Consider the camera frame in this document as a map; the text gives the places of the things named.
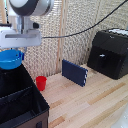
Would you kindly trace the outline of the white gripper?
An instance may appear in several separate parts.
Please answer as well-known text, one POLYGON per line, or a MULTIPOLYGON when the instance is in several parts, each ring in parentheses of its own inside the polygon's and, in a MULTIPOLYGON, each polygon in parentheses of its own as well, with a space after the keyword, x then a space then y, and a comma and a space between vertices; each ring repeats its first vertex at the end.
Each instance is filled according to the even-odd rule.
MULTIPOLYGON (((39 46, 41 33, 39 30, 29 30, 25 34, 19 34, 11 28, 10 24, 0 24, 0 49, 39 46)), ((24 53, 19 51, 21 61, 24 53)))

